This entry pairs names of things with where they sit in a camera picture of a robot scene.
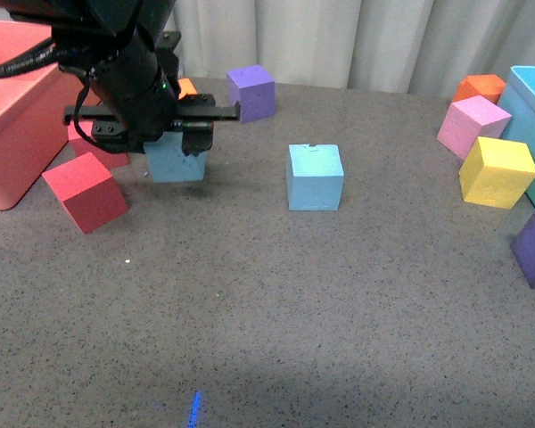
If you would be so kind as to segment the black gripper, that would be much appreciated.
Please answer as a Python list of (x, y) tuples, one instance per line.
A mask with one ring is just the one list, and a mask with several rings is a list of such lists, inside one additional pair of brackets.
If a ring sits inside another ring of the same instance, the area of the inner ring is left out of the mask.
[(144, 143), (164, 133), (182, 133), (185, 156), (199, 156), (213, 145), (214, 123), (240, 119), (240, 106), (217, 106), (213, 95), (178, 100), (177, 31), (166, 31), (149, 46), (139, 32), (105, 58), (63, 65), (83, 85), (63, 121), (105, 152), (144, 152)]

